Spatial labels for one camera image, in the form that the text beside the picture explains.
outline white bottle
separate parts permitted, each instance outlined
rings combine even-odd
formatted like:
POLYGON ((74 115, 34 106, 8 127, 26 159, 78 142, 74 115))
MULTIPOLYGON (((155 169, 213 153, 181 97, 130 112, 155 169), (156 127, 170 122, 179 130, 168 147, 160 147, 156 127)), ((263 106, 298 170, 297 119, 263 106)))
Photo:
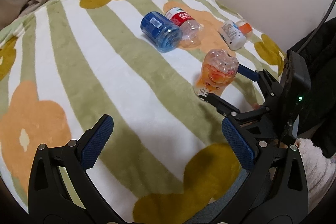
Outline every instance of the white bottle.
POLYGON ((193 39, 200 29, 197 21, 179 7, 170 9, 165 16, 181 28, 183 33, 182 40, 193 39))
POLYGON ((218 32, 233 51, 240 49, 246 43, 246 37, 232 20, 224 22, 218 32))

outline black fabric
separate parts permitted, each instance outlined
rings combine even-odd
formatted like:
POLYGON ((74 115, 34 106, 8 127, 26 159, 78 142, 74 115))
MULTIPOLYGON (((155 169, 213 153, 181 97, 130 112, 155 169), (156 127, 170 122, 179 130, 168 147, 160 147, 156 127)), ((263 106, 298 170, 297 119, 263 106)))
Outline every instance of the black fabric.
MULTIPOLYGON (((295 44, 297 51, 309 35, 295 44)), ((311 91, 300 112, 299 134, 319 124, 312 141, 326 157, 336 153, 336 18, 326 22, 300 55, 311 78, 311 91)))

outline pink fluffy fabric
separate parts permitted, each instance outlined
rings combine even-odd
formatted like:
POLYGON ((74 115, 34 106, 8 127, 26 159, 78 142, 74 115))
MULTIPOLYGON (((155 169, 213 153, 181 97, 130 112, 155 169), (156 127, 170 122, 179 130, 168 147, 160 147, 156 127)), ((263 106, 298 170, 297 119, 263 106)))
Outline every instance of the pink fluffy fabric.
POLYGON ((324 197, 336 177, 335 158, 327 159, 310 139, 297 139, 308 184, 309 212, 324 197))

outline textured blue pad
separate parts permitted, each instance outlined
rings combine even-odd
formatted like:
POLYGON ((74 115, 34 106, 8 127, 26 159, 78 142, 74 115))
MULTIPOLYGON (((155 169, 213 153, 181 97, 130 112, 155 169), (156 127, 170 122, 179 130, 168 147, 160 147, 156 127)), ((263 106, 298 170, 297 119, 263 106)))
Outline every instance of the textured blue pad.
POLYGON ((254 167, 254 152, 228 118, 223 119, 222 132, 241 166, 251 171, 254 167))
POLYGON ((238 71, 239 74, 245 76, 246 78, 249 78, 253 82, 259 81, 259 74, 248 67, 243 66, 242 64, 238 65, 238 71))
POLYGON ((113 131, 113 119, 108 116, 82 150, 81 166, 92 168, 113 131))

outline white pill bottle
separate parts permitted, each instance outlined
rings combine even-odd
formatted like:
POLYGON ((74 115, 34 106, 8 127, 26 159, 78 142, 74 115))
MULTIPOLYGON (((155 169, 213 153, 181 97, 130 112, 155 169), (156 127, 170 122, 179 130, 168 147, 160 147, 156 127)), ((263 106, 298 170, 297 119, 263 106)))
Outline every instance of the white pill bottle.
POLYGON ((232 20, 224 22, 218 32, 229 46, 230 50, 236 51, 246 43, 246 37, 232 20))

